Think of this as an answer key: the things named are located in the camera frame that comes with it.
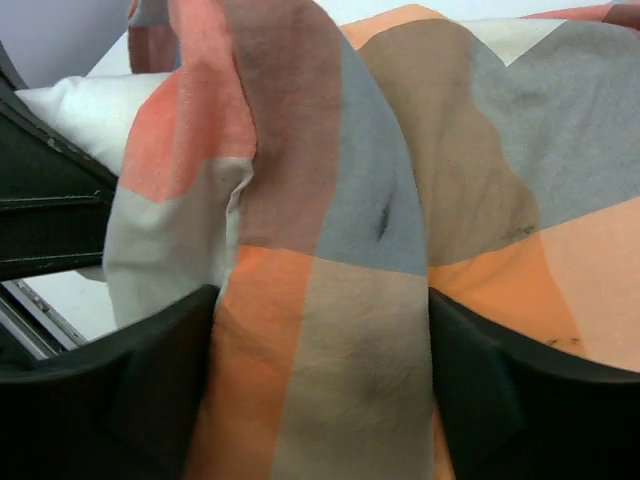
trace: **pillow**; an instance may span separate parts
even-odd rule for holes
[[[16,94],[51,128],[119,175],[138,109],[167,76],[70,77]]]

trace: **dark spot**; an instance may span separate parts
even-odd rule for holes
[[[502,240],[507,240],[509,242],[515,242],[517,240],[522,240],[523,238],[527,238],[531,235],[536,229],[535,225],[527,225],[525,227],[518,227],[507,234],[503,235]]]
[[[382,215],[380,216],[380,222],[378,223],[378,241],[384,235],[384,232],[387,231],[387,227],[389,226],[389,214],[391,212],[391,200],[393,199],[393,192],[389,196],[387,200],[387,204],[382,209]]]

